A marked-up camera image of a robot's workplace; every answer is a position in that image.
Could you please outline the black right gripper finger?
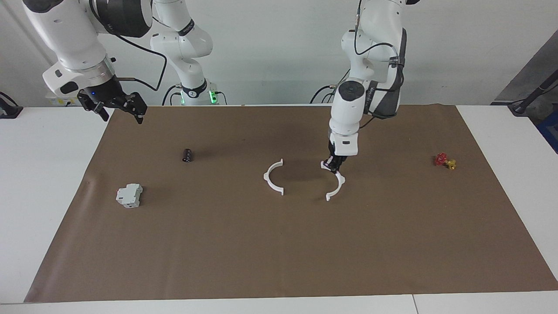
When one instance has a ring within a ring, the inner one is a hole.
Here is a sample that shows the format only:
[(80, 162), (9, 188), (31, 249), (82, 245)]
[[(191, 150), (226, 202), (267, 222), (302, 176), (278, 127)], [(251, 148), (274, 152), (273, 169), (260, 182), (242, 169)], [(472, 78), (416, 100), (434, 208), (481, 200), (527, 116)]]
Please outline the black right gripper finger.
[(95, 102), (86, 92), (78, 92), (78, 101), (86, 111), (96, 113), (103, 121), (108, 122), (109, 113), (105, 110), (102, 102)]
[(138, 92), (132, 92), (127, 96), (127, 112), (134, 116), (138, 124), (143, 123), (148, 106)]

